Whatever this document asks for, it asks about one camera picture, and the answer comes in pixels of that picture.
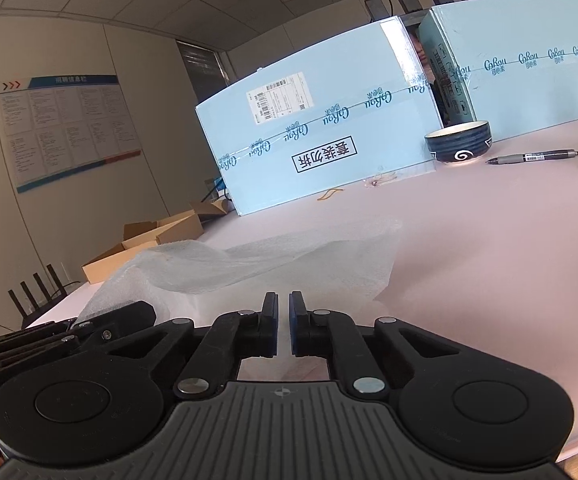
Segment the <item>white non-woven shopping bag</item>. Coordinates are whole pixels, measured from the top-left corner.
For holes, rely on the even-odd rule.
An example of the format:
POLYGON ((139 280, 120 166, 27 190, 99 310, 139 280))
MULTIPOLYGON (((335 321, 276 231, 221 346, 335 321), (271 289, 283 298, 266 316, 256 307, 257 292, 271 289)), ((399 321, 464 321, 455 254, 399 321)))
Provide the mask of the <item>white non-woven shopping bag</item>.
POLYGON ((321 358, 291 352, 288 296, 301 292, 311 310, 347 313, 360 323, 385 314, 378 295, 387 287, 402 224, 393 218, 346 221, 339 226, 288 233, 231 248, 199 240, 140 252, 104 282, 80 312, 80 321, 142 300, 160 323, 190 318, 208 326, 227 312, 257 310, 278 296, 278 353, 248 358, 244 380, 322 380, 321 358))

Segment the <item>black wifi router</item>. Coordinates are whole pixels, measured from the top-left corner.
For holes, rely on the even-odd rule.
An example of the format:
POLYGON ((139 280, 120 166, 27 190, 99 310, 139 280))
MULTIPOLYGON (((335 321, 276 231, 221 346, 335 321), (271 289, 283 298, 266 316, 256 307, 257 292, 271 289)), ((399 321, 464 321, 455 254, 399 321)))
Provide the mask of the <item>black wifi router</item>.
POLYGON ((57 270, 49 263, 46 266, 48 281, 38 273, 33 274, 34 285, 22 281, 17 289, 9 289, 8 296, 21 317, 21 327, 27 328, 42 315, 56 307, 68 296, 68 286, 75 282, 64 282, 57 270))

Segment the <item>open cardboard box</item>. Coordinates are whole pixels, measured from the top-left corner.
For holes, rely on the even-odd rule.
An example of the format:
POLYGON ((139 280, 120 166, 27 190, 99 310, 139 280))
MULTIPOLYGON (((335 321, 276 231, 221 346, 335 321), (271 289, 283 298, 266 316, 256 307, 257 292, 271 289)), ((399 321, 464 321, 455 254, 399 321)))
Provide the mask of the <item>open cardboard box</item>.
POLYGON ((231 209, 231 201, 221 197, 211 203, 192 203, 188 210, 165 219, 126 224, 120 243, 83 266, 85 278, 90 284, 102 283, 143 250, 197 240, 204 233, 204 226, 226 216, 231 209))

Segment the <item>yellow rubber band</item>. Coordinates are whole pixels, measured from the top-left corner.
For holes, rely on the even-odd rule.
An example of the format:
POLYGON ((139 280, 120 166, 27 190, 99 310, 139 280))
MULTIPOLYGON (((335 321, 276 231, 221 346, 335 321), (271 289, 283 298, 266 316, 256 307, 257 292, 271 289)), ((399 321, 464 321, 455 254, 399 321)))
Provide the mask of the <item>yellow rubber band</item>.
POLYGON ((323 202, 324 200, 330 200, 332 196, 340 192, 343 192, 343 188, 329 188, 329 190, 321 194, 321 196, 319 196, 317 200, 319 202, 323 202))

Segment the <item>clear plastic wrapper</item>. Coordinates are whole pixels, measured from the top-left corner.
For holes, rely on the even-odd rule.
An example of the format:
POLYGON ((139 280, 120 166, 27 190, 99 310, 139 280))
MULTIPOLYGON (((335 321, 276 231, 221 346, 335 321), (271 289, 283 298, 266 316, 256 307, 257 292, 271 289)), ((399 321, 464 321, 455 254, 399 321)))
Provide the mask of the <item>clear plastic wrapper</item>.
POLYGON ((364 185, 367 188, 378 188, 378 186, 386 185, 397 180, 399 175, 396 171, 384 172, 383 174, 376 174, 376 176, 364 180, 364 185))

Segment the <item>large light blue box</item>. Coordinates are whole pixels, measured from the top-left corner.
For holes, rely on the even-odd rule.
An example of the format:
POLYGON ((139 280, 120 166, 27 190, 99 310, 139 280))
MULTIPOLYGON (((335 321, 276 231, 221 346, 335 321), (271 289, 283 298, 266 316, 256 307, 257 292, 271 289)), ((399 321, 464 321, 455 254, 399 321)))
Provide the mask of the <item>large light blue box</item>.
POLYGON ((400 18, 291 54, 196 112, 240 216, 428 162, 441 127, 400 18))

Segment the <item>dark blue ceramic bowl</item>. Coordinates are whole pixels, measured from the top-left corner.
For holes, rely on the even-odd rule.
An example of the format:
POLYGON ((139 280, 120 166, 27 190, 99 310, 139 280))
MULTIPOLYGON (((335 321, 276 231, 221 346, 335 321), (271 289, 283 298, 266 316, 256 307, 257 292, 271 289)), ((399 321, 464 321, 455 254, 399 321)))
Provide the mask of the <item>dark blue ceramic bowl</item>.
POLYGON ((425 141, 435 160, 457 164, 486 154, 492 144, 492 133, 488 122, 477 120, 428 133, 425 141))

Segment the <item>grey black pen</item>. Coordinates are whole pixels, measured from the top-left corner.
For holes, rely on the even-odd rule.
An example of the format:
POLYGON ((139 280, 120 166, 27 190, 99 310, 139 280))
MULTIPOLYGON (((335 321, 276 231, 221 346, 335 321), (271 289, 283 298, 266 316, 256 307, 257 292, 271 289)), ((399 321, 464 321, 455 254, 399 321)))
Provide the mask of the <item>grey black pen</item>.
POLYGON ((578 157, 577 150, 553 150, 493 157, 487 160, 487 164, 492 166, 515 165, 525 164, 526 162, 547 162, 548 160, 562 160, 576 157, 578 157))

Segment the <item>wall info poster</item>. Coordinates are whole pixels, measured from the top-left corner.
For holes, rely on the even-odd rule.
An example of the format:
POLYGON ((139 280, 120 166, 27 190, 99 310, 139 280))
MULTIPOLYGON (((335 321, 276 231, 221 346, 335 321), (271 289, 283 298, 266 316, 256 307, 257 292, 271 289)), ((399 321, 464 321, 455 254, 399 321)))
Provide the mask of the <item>wall info poster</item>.
POLYGON ((0 125, 19 194, 141 154, 114 74, 0 81, 0 125))

